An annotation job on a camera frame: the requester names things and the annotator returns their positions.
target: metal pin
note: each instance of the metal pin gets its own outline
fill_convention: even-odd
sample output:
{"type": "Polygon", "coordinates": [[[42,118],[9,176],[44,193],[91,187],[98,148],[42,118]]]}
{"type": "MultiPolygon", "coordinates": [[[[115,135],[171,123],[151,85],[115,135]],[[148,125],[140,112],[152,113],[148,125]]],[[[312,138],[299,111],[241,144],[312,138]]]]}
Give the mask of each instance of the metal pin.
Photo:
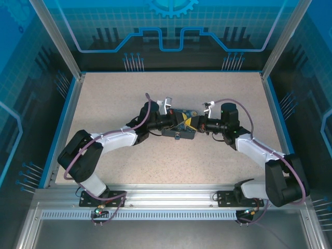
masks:
{"type": "Polygon", "coordinates": [[[27,174],[32,174],[32,175],[34,175],[34,176],[36,176],[38,178],[41,178],[39,175],[36,175],[35,173],[32,173],[30,170],[27,170],[26,173],[27,174]]]}
{"type": "Polygon", "coordinates": [[[62,93],[62,95],[64,96],[64,98],[66,98],[67,92],[65,90],[63,90],[59,85],[57,86],[57,90],[62,93]]]}
{"type": "Polygon", "coordinates": [[[289,92],[286,93],[285,97],[284,97],[282,100],[280,100],[279,105],[281,105],[281,103],[282,103],[284,100],[286,100],[287,96],[289,97],[289,95],[290,95],[289,92]]]}
{"type": "Polygon", "coordinates": [[[332,211],[332,207],[331,207],[331,206],[328,206],[328,207],[325,208],[325,209],[319,209],[319,210],[316,210],[316,213],[317,213],[317,212],[320,212],[320,211],[325,211],[325,210],[328,210],[329,212],[331,212],[331,211],[332,211]]]}
{"type": "Polygon", "coordinates": [[[287,112],[285,112],[285,115],[284,116],[287,116],[292,110],[294,110],[294,108],[296,107],[296,106],[298,106],[299,105],[299,103],[298,102],[296,102],[295,103],[295,105],[291,108],[291,109],[289,109],[287,112]]]}
{"type": "Polygon", "coordinates": [[[143,58],[141,58],[141,62],[142,62],[142,69],[143,69],[143,71],[145,71],[144,70],[144,59],[143,58]]]}
{"type": "Polygon", "coordinates": [[[230,57],[231,54],[232,54],[231,52],[228,52],[228,57],[227,57],[227,60],[226,60],[225,69],[226,69],[226,66],[227,66],[227,63],[228,63],[228,59],[229,59],[229,57],[230,57]]]}
{"type": "Polygon", "coordinates": [[[122,58],[122,60],[123,60],[123,63],[124,63],[124,67],[125,67],[125,69],[126,69],[126,72],[128,72],[128,70],[127,70],[127,66],[126,66],[126,59],[125,59],[125,58],[122,58]]]}
{"type": "Polygon", "coordinates": [[[25,187],[29,187],[29,188],[36,189],[36,188],[34,188],[34,187],[31,187],[30,185],[27,185],[27,184],[21,183],[19,180],[16,180],[15,184],[16,184],[16,185],[21,184],[21,185],[23,185],[23,186],[25,186],[25,187]]]}
{"type": "Polygon", "coordinates": [[[240,58],[239,58],[238,64],[237,64],[237,66],[236,66],[236,69],[238,69],[238,66],[240,65],[240,61],[241,61],[241,58],[242,58],[243,55],[244,55],[244,52],[241,52],[241,53],[240,53],[240,58]]]}
{"type": "Polygon", "coordinates": [[[285,104],[283,107],[281,107],[281,112],[284,112],[286,108],[293,103],[293,100],[295,100],[295,97],[292,100],[290,100],[287,105],[285,104]]]}
{"type": "Polygon", "coordinates": [[[64,95],[66,95],[66,91],[63,89],[63,87],[61,86],[61,84],[58,82],[58,81],[56,81],[56,80],[54,80],[53,81],[56,85],[57,85],[57,87],[59,88],[57,88],[58,89],[58,91],[61,91],[64,95]]]}
{"type": "Polygon", "coordinates": [[[294,107],[294,105],[291,104],[291,105],[287,108],[287,110],[282,111],[282,115],[285,116],[285,114],[286,114],[291,108],[293,108],[293,107],[294,107]]]}
{"type": "Polygon", "coordinates": [[[328,205],[328,204],[332,204],[332,202],[327,202],[327,203],[323,203],[323,204],[320,204],[320,205],[316,205],[316,206],[314,206],[314,208],[316,208],[316,207],[318,207],[318,206],[328,205]]]}
{"type": "Polygon", "coordinates": [[[330,214],[332,214],[332,213],[328,213],[328,214],[320,214],[320,215],[317,215],[317,217],[319,217],[319,216],[325,216],[325,215],[330,215],[330,214]]]}
{"type": "Polygon", "coordinates": [[[59,82],[62,84],[62,86],[68,91],[69,87],[68,87],[67,83],[63,80],[63,77],[60,78],[60,76],[57,74],[56,78],[59,80],[59,82]]]}
{"type": "Polygon", "coordinates": [[[136,67],[137,67],[137,72],[139,71],[139,65],[137,64],[137,58],[135,58],[135,62],[136,62],[136,67]]]}
{"type": "Polygon", "coordinates": [[[39,180],[37,180],[37,179],[35,179],[35,178],[33,178],[33,177],[29,176],[29,175],[24,174],[22,171],[19,172],[19,175],[24,175],[24,176],[26,176],[26,177],[28,177],[28,178],[30,178],[32,180],[35,180],[35,181],[39,182],[39,180]]]}
{"type": "Polygon", "coordinates": [[[290,96],[292,96],[292,94],[294,94],[294,91],[291,91],[290,93],[287,93],[287,94],[286,94],[286,96],[280,101],[280,103],[279,103],[280,106],[283,105],[283,104],[286,102],[286,100],[288,100],[288,98],[289,98],[290,96]]]}
{"type": "Polygon", "coordinates": [[[141,67],[141,59],[140,59],[140,53],[136,53],[137,57],[138,57],[138,61],[139,61],[139,65],[140,65],[140,70],[142,71],[142,67],[141,67]]]}
{"type": "Polygon", "coordinates": [[[133,65],[131,64],[131,58],[129,58],[128,60],[129,60],[131,71],[133,72],[134,70],[133,70],[133,65]]]}
{"type": "Polygon", "coordinates": [[[283,105],[281,106],[281,110],[285,110],[286,107],[288,107],[292,103],[293,99],[286,100],[283,105]]]}
{"type": "Polygon", "coordinates": [[[134,53],[130,53],[130,55],[131,55],[131,58],[132,58],[132,62],[134,64],[134,71],[136,71],[135,62],[134,62],[134,53]]]}
{"type": "Polygon", "coordinates": [[[64,99],[66,99],[66,97],[65,97],[64,94],[61,92],[61,90],[60,90],[59,87],[57,87],[57,91],[59,92],[59,94],[61,94],[61,96],[62,96],[64,99]]]}
{"type": "Polygon", "coordinates": [[[127,53],[124,53],[124,56],[126,57],[126,61],[127,61],[127,66],[128,66],[128,70],[129,70],[129,62],[128,62],[128,57],[127,57],[127,53]]]}
{"type": "Polygon", "coordinates": [[[26,192],[33,193],[33,194],[35,193],[35,192],[25,189],[24,187],[21,187],[21,191],[26,191],[26,192]]]}
{"type": "Polygon", "coordinates": [[[236,67],[236,64],[237,64],[239,58],[236,57],[235,60],[236,60],[236,61],[235,61],[235,63],[234,63],[234,67],[233,67],[233,69],[232,69],[233,71],[235,70],[235,67],[236,67]]]}
{"type": "Polygon", "coordinates": [[[30,162],[30,163],[29,163],[29,165],[30,165],[30,166],[34,166],[34,167],[36,167],[36,168],[38,168],[38,169],[40,169],[40,170],[42,170],[42,171],[43,171],[43,169],[42,169],[42,168],[40,168],[40,167],[38,167],[37,165],[33,164],[33,162],[30,162]]]}
{"type": "Polygon", "coordinates": [[[319,219],[318,221],[319,221],[319,222],[325,222],[325,221],[327,221],[327,220],[332,220],[332,218],[330,218],[330,219],[319,219]]]}
{"type": "Polygon", "coordinates": [[[230,63],[232,62],[232,60],[233,60],[233,58],[232,58],[232,57],[231,57],[231,58],[229,58],[229,63],[228,63],[227,70],[229,70],[229,65],[230,65],[230,63]]]}
{"type": "Polygon", "coordinates": [[[26,165],[26,163],[25,163],[25,162],[24,162],[24,163],[22,163],[22,167],[27,167],[27,168],[29,168],[29,169],[31,169],[31,170],[33,170],[33,171],[35,171],[35,172],[39,173],[39,174],[42,174],[42,172],[40,172],[40,171],[38,171],[38,170],[35,170],[34,168],[32,168],[32,167],[30,167],[30,166],[26,165]]]}
{"type": "Polygon", "coordinates": [[[280,104],[280,109],[284,109],[286,105],[288,105],[292,100],[286,99],[282,104],[280,104]]]}
{"type": "Polygon", "coordinates": [[[36,186],[38,187],[38,184],[33,183],[32,181],[29,181],[29,180],[26,179],[26,178],[23,179],[23,182],[24,182],[24,183],[31,183],[31,184],[36,185],[36,186]]]}
{"type": "Polygon", "coordinates": [[[231,70],[232,70],[232,67],[233,67],[233,64],[234,64],[234,61],[235,61],[235,57],[237,56],[237,54],[238,54],[237,52],[234,53],[234,58],[233,58],[233,60],[232,60],[232,66],[230,66],[230,69],[231,69],[231,70]]]}
{"type": "Polygon", "coordinates": [[[241,69],[244,60],[245,60],[245,58],[242,58],[242,59],[241,59],[241,63],[240,63],[240,66],[239,66],[238,70],[241,69]]]}
{"type": "Polygon", "coordinates": [[[58,70],[60,73],[61,77],[64,79],[64,81],[67,83],[68,87],[71,86],[71,83],[68,81],[68,79],[64,76],[64,73],[62,73],[60,70],[58,70]]]}
{"type": "Polygon", "coordinates": [[[316,202],[319,202],[319,201],[327,201],[327,200],[328,200],[327,196],[324,196],[323,199],[313,201],[312,203],[316,203],[316,202]]]}
{"type": "Polygon", "coordinates": [[[225,65],[226,60],[227,60],[227,58],[224,57],[224,62],[223,62],[223,65],[222,65],[222,70],[224,70],[224,65],[225,65]]]}
{"type": "Polygon", "coordinates": [[[293,114],[295,113],[295,110],[293,110],[286,118],[285,118],[285,121],[293,114]]]}
{"type": "Polygon", "coordinates": [[[57,86],[62,90],[62,92],[63,92],[65,95],[67,95],[67,90],[66,90],[65,87],[61,84],[60,81],[57,82],[56,80],[54,80],[54,83],[57,84],[57,86]]]}

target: gear graphic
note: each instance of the gear graphic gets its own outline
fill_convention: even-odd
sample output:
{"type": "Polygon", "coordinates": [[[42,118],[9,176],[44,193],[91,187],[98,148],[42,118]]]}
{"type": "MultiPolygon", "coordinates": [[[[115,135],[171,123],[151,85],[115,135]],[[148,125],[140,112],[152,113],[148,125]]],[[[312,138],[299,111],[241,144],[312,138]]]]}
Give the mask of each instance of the gear graphic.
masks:
{"type": "Polygon", "coordinates": [[[24,26],[31,14],[28,0],[0,0],[0,7],[7,7],[11,17],[19,26],[24,26]]]}
{"type": "Polygon", "coordinates": [[[181,14],[186,15],[188,10],[193,10],[193,5],[198,4],[198,0],[147,0],[147,4],[156,15],[173,18],[180,17],[181,14]]]}

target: slotted metal strip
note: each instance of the slotted metal strip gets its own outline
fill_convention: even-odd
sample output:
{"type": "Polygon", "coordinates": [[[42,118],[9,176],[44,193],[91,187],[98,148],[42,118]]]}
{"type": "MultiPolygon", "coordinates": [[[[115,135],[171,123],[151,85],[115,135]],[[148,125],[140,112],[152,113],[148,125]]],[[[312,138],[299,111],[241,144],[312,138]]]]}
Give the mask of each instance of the slotted metal strip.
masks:
{"type": "MultiPolygon", "coordinates": [[[[41,219],[89,220],[91,210],[44,210],[41,219]]],[[[113,214],[104,215],[100,220],[113,214]]],[[[236,220],[234,210],[120,210],[114,220],[236,220]]]]}

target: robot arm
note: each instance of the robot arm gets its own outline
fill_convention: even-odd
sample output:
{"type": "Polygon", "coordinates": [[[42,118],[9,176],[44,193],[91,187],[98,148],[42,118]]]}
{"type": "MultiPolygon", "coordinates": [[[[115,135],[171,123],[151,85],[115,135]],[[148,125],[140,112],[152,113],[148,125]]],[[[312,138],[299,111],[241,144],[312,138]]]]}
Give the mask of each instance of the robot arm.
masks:
{"type": "Polygon", "coordinates": [[[150,113],[147,120],[135,130],[124,132],[137,126],[144,120],[148,111],[148,102],[141,109],[139,116],[132,119],[120,129],[122,132],[103,135],[102,133],[89,134],[85,130],[78,131],[59,155],[58,163],[66,170],[84,146],[93,139],[101,136],[79,156],[70,169],[69,174],[75,182],[81,184],[95,197],[107,197],[109,189],[94,172],[99,158],[112,150],[143,142],[149,137],[150,130],[160,130],[183,122],[181,113],[167,112],[167,109],[171,106],[171,102],[171,98],[166,98],[164,101],[158,102],[151,101],[150,113]]]}
{"type": "MultiPolygon", "coordinates": [[[[94,172],[99,158],[111,150],[143,142],[148,138],[151,130],[161,130],[184,122],[182,113],[168,110],[171,101],[171,98],[166,98],[165,101],[151,102],[148,118],[138,129],[109,134],[96,140],[76,160],[69,174],[95,197],[107,197],[108,187],[94,172]]],[[[276,152],[253,138],[248,130],[240,126],[239,114],[235,104],[225,103],[222,105],[221,119],[210,118],[210,106],[209,103],[205,104],[204,116],[190,118],[190,126],[201,133],[221,133],[227,145],[244,153],[265,169],[265,181],[258,182],[249,179],[235,184],[234,195],[239,203],[243,199],[260,198],[269,199],[275,206],[283,206],[302,198],[298,181],[280,157],[292,166],[304,185],[306,196],[309,195],[309,187],[302,165],[295,155],[276,152]]],[[[141,123],[147,115],[147,110],[148,103],[141,109],[140,115],[132,119],[121,130],[133,128],[141,123]]],[[[85,130],[78,131],[59,155],[59,164],[67,169],[78,152],[100,135],[100,133],[89,134],[85,130]]]]}
{"type": "Polygon", "coordinates": [[[249,179],[235,184],[234,195],[238,203],[243,199],[258,198],[268,199],[280,207],[302,199],[302,188],[305,196],[309,195],[309,185],[297,156],[277,152],[255,139],[250,131],[240,126],[235,104],[223,104],[220,119],[209,118],[212,105],[214,102],[205,104],[205,116],[194,119],[193,125],[202,133],[221,133],[227,145],[244,153],[265,170],[265,181],[249,179]]]}

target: cable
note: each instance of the cable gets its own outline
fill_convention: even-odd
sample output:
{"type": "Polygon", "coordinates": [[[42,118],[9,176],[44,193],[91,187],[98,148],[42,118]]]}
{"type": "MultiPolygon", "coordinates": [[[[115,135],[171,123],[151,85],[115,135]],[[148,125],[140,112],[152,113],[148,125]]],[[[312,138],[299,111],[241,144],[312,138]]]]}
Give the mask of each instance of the cable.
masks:
{"type": "MultiPolygon", "coordinates": [[[[250,225],[250,224],[253,224],[252,222],[250,222],[250,220],[249,219],[245,219],[245,218],[240,218],[241,220],[244,220],[245,222],[248,222],[248,224],[250,225]]],[[[264,226],[264,225],[262,225],[262,224],[260,224],[260,223],[255,223],[257,226],[259,226],[259,227],[261,227],[261,228],[263,228],[263,229],[266,229],[266,230],[268,230],[277,240],[279,240],[286,248],[288,248],[288,249],[291,249],[291,247],[290,246],[288,246],[275,232],[273,232],[269,227],[267,227],[267,226],[264,226]]]]}
{"type": "Polygon", "coordinates": [[[224,142],[225,140],[218,140],[218,139],[215,139],[214,136],[213,136],[214,133],[212,133],[212,138],[214,141],[217,141],[217,142],[224,142]]]}
{"type": "Polygon", "coordinates": [[[214,200],[214,201],[218,201],[218,199],[215,200],[215,199],[213,198],[216,194],[218,194],[218,193],[214,193],[214,194],[212,195],[212,200],[214,200]]]}
{"type": "Polygon", "coordinates": [[[254,198],[254,200],[256,201],[257,203],[257,211],[259,211],[259,200],[257,198],[254,198]]]}
{"type": "Polygon", "coordinates": [[[214,103],[219,103],[221,101],[232,101],[237,103],[238,105],[240,105],[242,107],[242,109],[245,111],[245,113],[247,114],[250,124],[251,124],[251,133],[250,133],[250,137],[252,139],[252,141],[260,148],[262,148],[263,150],[267,151],[268,153],[275,155],[276,157],[278,157],[281,161],[283,161],[283,163],[289,168],[289,170],[291,171],[291,173],[293,174],[293,176],[295,177],[297,183],[299,184],[300,188],[301,188],[301,192],[302,192],[302,199],[299,202],[292,202],[291,204],[293,205],[301,205],[306,201],[306,190],[305,187],[303,185],[303,183],[301,182],[301,179],[299,178],[299,176],[297,175],[297,173],[295,172],[295,170],[293,169],[293,167],[279,154],[275,153],[273,150],[265,147],[264,145],[260,144],[259,142],[257,142],[254,138],[254,123],[253,120],[249,114],[249,112],[247,111],[247,109],[238,101],[234,100],[234,99],[221,99],[218,101],[215,101],[214,103]]]}
{"type": "MultiPolygon", "coordinates": [[[[63,178],[65,178],[66,180],[72,180],[71,177],[67,177],[69,171],[71,170],[71,168],[73,167],[74,163],[77,161],[77,159],[82,155],[82,153],[91,145],[93,144],[95,141],[97,141],[98,139],[102,138],[103,136],[107,136],[107,135],[110,135],[110,134],[113,134],[113,133],[120,133],[120,132],[128,132],[128,131],[132,131],[132,130],[135,130],[139,127],[141,127],[145,121],[147,120],[149,114],[150,114],[150,109],[151,109],[151,99],[150,99],[150,95],[148,93],[145,94],[145,96],[147,97],[148,99],[148,109],[147,109],[147,113],[144,117],[144,119],[142,120],[142,122],[140,124],[138,124],[137,126],[133,127],[133,128],[128,128],[128,129],[123,129],[123,130],[115,130],[115,131],[108,131],[102,135],[99,135],[97,136],[96,138],[94,138],[93,140],[91,140],[89,143],[87,143],[78,153],[77,155],[74,157],[74,159],[70,162],[68,168],[66,169],[66,171],[64,172],[64,175],[63,175],[63,178]]],[[[85,187],[83,185],[81,185],[80,183],[78,184],[80,187],[82,187],[83,189],[85,189],[85,187]]],[[[117,198],[120,198],[122,197],[123,195],[126,195],[126,193],[123,193],[121,195],[118,195],[118,196],[114,196],[114,197],[111,197],[111,198],[99,198],[99,197],[96,197],[94,196],[91,192],[89,192],[88,190],[86,190],[86,192],[93,198],[97,199],[97,200],[100,200],[100,201],[108,201],[108,200],[114,200],[114,199],[117,199],[117,198]]]]}
{"type": "Polygon", "coordinates": [[[151,132],[151,131],[149,131],[149,133],[150,133],[151,135],[153,135],[153,136],[162,136],[162,134],[155,134],[155,133],[153,133],[153,132],[151,132]]]}
{"type": "MultiPolygon", "coordinates": [[[[126,195],[124,195],[123,199],[120,201],[120,204],[118,205],[118,207],[116,208],[116,210],[112,214],[112,216],[108,220],[106,220],[104,222],[100,222],[100,224],[105,224],[105,223],[110,222],[115,217],[115,215],[118,213],[118,211],[119,211],[121,205],[124,203],[125,199],[126,199],[126,195]]],[[[95,222],[95,220],[93,219],[93,214],[91,215],[91,222],[94,223],[94,225],[97,224],[97,222],[95,222]]]]}
{"type": "Polygon", "coordinates": [[[80,188],[81,188],[81,187],[78,187],[77,190],[76,190],[76,192],[75,192],[75,195],[76,195],[77,197],[80,197],[80,196],[77,195],[77,192],[79,191],[80,188]]]}
{"type": "Polygon", "coordinates": [[[257,222],[259,222],[263,218],[263,216],[265,215],[266,211],[268,210],[268,207],[269,207],[269,200],[266,200],[266,205],[264,207],[263,213],[256,220],[254,220],[253,222],[250,221],[249,225],[253,225],[253,224],[256,224],[257,222]]]}

